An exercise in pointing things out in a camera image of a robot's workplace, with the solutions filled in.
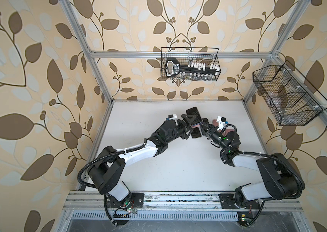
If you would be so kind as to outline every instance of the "black smartphone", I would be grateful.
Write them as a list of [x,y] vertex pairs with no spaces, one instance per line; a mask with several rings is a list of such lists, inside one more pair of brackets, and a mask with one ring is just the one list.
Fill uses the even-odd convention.
[[190,109],[187,109],[186,110],[186,113],[187,114],[193,114],[193,115],[196,115],[196,118],[194,119],[193,123],[191,123],[191,126],[195,126],[199,123],[202,122],[202,118],[201,116],[199,115],[199,112],[198,112],[198,109],[197,107],[193,107],[193,108],[190,108]]
[[201,137],[201,132],[199,131],[199,127],[193,128],[193,131],[191,133],[192,138],[199,138]]

